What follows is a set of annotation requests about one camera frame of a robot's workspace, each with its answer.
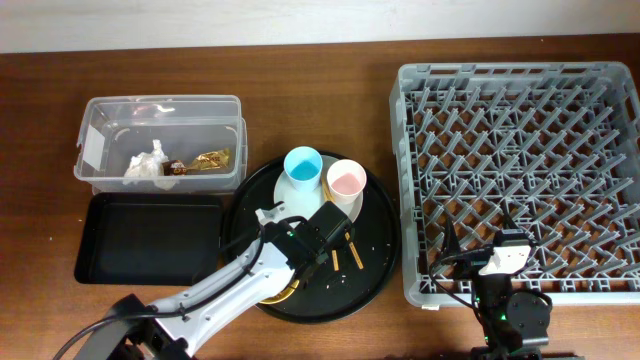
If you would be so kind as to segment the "yellow bowl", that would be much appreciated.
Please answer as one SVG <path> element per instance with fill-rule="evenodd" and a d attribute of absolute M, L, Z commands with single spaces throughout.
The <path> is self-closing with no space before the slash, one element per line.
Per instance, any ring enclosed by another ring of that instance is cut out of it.
<path fill-rule="evenodd" d="M 276 295 L 274 295 L 272 297 L 264 299 L 263 301 L 261 301 L 261 304 L 273 305 L 273 304 L 277 304 L 277 303 L 280 303 L 280 302 L 286 300 L 287 298 L 289 298 L 295 292 L 295 290 L 297 289 L 298 285 L 299 285 L 299 281 L 298 280 L 292 281 L 291 283 L 289 283 L 287 285 L 287 287 L 284 290 L 282 290 L 281 292 L 279 292 L 278 294 L 276 294 Z"/>

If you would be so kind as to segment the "pink plastic cup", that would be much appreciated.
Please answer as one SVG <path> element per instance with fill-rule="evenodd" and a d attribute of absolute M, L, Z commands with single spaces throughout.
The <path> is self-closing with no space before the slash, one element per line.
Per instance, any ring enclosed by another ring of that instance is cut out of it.
<path fill-rule="evenodd" d="M 362 193 L 367 183 L 365 169 L 356 161 L 342 159 L 327 171 L 330 194 L 337 204 L 350 204 Z"/>

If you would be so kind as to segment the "light blue plastic cup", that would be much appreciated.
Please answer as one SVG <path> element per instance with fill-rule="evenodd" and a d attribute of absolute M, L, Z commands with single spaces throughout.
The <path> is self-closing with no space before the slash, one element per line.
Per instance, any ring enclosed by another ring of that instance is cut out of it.
<path fill-rule="evenodd" d="M 308 146 L 292 149 L 284 159 L 284 171 L 293 187 L 300 192 L 311 192 L 317 188 L 322 169 L 321 154 Z"/>

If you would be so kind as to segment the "gold candy wrapper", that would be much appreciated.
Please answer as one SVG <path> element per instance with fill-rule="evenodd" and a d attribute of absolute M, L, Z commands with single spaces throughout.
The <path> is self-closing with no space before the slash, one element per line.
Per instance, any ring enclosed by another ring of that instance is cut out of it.
<path fill-rule="evenodd" d="M 211 151 L 198 155 L 190 164 L 180 160 L 167 161 L 162 164 L 165 176 L 184 176 L 189 173 L 227 168 L 231 160 L 231 150 Z"/>

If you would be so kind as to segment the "white tissue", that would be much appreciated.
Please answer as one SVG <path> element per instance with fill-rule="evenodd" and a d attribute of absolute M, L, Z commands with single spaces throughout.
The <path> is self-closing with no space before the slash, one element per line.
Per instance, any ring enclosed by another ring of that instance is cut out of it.
<path fill-rule="evenodd" d="M 154 139 L 153 151 L 151 153 L 141 152 L 137 156 L 133 156 L 130 160 L 129 167 L 124 174 L 124 185 L 136 184 L 138 178 L 154 178 L 153 183 L 156 187 L 163 190 L 172 189 L 177 180 L 158 180 L 158 177 L 164 175 L 163 164 L 169 161 L 169 158 L 162 150 L 161 141 Z"/>

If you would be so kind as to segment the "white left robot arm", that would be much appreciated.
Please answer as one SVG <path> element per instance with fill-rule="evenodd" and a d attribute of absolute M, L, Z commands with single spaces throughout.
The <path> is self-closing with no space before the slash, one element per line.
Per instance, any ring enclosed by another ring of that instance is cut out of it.
<path fill-rule="evenodd" d="M 308 279 L 345 241 L 349 218 L 331 207 L 310 219 L 261 216 L 256 239 L 231 263 L 149 305 L 135 295 L 79 332 L 79 359 L 190 359 L 213 335 L 292 281 Z"/>

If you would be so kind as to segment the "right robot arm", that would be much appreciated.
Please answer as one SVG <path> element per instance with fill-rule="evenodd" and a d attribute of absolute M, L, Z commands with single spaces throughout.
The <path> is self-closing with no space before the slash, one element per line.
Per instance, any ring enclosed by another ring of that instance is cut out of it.
<path fill-rule="evenodd" d="M 536 242 L 510 216 L 488 245 L 463 251 L 450 218 L 444 227 L 441 256 L 431 265 L 453 266 L 453 278 L 471 282 L 470 307 L 482 326 L 484 347 L 474 347 L 474 360 L 542 359 L 549 344 L 547 329 L 552 299 L 537 290 L 515 289 L 512 278 L 521 273 Z"/>

